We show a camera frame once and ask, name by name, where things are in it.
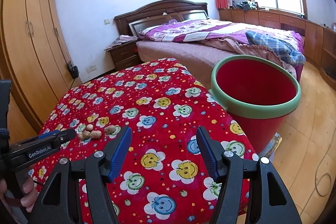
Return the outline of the dark wooden nightstand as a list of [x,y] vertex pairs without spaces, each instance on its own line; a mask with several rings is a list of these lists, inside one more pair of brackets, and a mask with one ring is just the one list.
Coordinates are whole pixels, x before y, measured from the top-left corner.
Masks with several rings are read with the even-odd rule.
[[110,54],[116,71],[120,71],[142,63],[136,42],[127,42],[119,46],[115,46],[107,52]]

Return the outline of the folded cloth on nightstand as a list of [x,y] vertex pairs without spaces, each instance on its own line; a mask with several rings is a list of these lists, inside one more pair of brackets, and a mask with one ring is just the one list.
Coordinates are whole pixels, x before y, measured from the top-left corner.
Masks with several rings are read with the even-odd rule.
[[105,50],[109,51],[117,46],[121,46],[129,42],[136,42],[137,40],[138,40],[137,36],[120,35],[115,41],[113,41],[110,45],[108,45]]

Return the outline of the wooden wardrobe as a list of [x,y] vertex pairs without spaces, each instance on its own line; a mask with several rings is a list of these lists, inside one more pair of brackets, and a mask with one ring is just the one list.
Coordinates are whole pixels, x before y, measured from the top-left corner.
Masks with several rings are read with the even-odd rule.
[[55,0],[1,0],[1,79],[11,80],[10,143],[37,136],[60,98],[81,84]]

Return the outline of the red smiley flower blanket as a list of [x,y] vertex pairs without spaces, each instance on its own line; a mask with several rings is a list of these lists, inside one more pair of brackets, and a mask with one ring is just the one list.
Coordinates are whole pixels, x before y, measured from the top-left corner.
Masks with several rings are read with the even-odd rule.
[[[80,140],[91,124],[98,139]],[[211,219],[220,185],[207,173],[196,133],[203,126],[212,139],[243,159],[258,160],[237,122],[209,91],[173,58],[130,67],[69,90],[42,128],[46,134],[72,128],[77,136],[35,164],[37,188],[61,157],[86,158],[115,139],[123,126],[132,130],[129,151],[118,178],[108,185],[121,223],[205,223]],[[116,126],[105,135],[104,129]]]

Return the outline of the red bin with green rim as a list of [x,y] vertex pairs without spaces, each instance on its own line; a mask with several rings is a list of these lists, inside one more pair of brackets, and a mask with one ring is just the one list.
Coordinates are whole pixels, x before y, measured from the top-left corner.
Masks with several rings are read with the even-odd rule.
[[294,76],[256,56],[234,55],[219,61],[211,74],[210,93],[237,122],[235,134],[246,134],[257,153],[268,145],[301,99]]

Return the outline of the dark wooden bed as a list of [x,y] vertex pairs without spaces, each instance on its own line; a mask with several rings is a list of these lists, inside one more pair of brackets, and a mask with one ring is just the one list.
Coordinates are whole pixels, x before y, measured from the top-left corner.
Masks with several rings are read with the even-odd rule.
[[206,87],[215,64],[233,55],[261,57],[284,68],[296,80],[300,80],[306,61],[299,33],[211,19],[206,3],[158,1],[115,16],[114,22],[120,36],[137,39],[143,62],[173,57]]

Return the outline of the wall power socket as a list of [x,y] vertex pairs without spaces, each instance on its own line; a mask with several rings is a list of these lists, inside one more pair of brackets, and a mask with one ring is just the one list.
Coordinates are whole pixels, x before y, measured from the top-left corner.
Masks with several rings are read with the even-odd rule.
[[96,65],[91,65],[86,68],[87,73],[91,73],[97,69]]

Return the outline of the blue plaid cloth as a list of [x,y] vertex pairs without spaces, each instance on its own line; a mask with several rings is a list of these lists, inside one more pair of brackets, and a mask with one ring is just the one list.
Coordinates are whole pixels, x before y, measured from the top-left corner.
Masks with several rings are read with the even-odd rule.
[[254,31],[247,31],[245,35],[250,45],[266,46],[282,61],[294,67],[303,65],[306,61],[305,56],[299,50],[284,40]]

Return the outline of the black bag hanging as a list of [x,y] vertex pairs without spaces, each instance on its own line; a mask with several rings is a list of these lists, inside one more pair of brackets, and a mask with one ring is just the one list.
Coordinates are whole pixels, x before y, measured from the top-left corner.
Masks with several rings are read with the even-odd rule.
[[72,63],[72,61],[69,61],[67,63],[67,69],[71,75],[71,77],[75,80],[79,77],[79,70],[78,70],[78,67],[76,65],[74,65]]

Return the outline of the purple floral quilt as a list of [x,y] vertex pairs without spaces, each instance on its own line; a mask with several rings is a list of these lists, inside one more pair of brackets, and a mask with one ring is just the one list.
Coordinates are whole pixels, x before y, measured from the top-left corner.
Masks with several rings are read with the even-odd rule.
[[147,27],[139,31],[138,35],[144,40],[153,42],[201,43],[227,52],[261,57],[290,71],[297,79],[301,77],[303,65],[294,67],[282,61],[266,46],[250,45],[245,35],[247,31],[268,34],[284,40],[303,54],[303,38],[294,31],[216,19],[194,19],[182,22],[171,20],[162,25]]

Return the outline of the clothes pile on cabinet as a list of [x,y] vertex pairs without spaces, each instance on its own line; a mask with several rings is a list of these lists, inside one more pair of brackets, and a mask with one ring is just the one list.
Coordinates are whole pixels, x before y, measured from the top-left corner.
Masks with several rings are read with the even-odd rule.
[[258,9],[258,4],[251,2],[251,1],[242,1],[236,5],[238,9],[242,9],[244,11],[248,10],[257,10]]

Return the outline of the peanut shells pile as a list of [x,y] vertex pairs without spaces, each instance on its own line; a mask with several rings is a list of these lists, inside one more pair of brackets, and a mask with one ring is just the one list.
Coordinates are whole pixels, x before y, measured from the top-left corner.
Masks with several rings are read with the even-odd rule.
[[[111,135],[116,132],[116,126],[108,126],[104,129],[105,135]],[[86,139],[98,139],[102,136],[100,130],[94,130],[91,124],[84,126],[82,131],[78,131],[78,137],[80,140],[84,141]]]

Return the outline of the magazines under bin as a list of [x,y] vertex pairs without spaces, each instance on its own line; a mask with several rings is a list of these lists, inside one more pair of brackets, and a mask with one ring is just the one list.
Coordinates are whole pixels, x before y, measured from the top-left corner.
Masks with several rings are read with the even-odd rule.
[[259,157],[267,157],[270,161],[274,158],[274,153],[282,142],[282,137],[275,133],[271,141],[266,145],[266,147],[258,154]]

